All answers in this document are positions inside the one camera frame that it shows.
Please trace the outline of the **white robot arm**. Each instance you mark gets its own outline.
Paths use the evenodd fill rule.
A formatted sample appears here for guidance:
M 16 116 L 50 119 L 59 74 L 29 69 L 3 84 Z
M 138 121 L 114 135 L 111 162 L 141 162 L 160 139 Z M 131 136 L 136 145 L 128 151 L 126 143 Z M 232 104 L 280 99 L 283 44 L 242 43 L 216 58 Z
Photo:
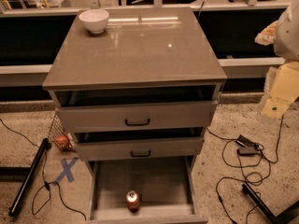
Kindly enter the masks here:
M 261 99 L 261 114 L 280 119 L 299 97 L 299 0 L 293 0 L 277 21 L 258 33 L 255 42 L 273 44 L 275 54 L 285 60 L 278 69 L 268 70 Z

